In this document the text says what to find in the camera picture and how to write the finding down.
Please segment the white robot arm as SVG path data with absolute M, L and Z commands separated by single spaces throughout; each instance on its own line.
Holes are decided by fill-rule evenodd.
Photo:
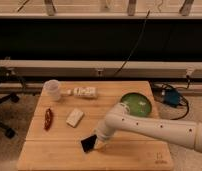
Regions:
M 124 103 L 114 105 L 97 124 L 97 139 L 109 140 L 117 130 L 138 133 L 202 153 L 202 123 L 131 116 Z

